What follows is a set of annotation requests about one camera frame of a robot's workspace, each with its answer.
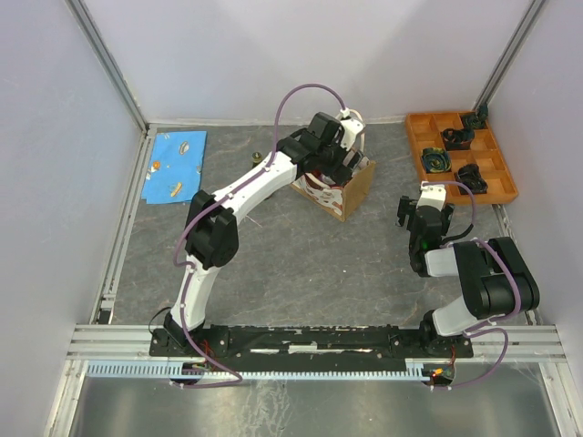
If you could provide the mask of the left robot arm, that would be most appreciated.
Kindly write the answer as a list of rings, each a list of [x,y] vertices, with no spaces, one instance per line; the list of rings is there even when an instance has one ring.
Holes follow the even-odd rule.
[[[309,126],[280,139],[273,152],[237,181],[212,194],[204,190],[195,194],[179,243],[186,259],[175,262],[185,268],[185,276],[164,321],[174,349],[183,355],[199,349],[210,292],[220,269],[239,249],[242,219],[307,173],[317,172],[338,186],[349,182],[356,167],[354,143],[364,128],[349,109],[338,117],[319,112]]]

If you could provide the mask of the green glass bottle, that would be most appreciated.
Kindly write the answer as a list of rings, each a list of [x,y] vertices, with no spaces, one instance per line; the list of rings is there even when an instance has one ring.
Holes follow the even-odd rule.
[[[263,155],[261,152],[253,152],[251,154],[251,167],[256,168],[263,162]]]

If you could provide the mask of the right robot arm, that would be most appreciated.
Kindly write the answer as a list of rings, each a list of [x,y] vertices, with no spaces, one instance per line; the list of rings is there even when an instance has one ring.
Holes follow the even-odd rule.
[[[454,206],[424,193],[402,196],[397,224],[409,232],[408,256],[412,271],[422,278],[456,277],[461,294],[453,302],[428,311],[419,325],[414,345],[438,356],[468,343],[467,334],[540,303],[538,285],[510,237],[488,241],[459,241],[447,231]]]

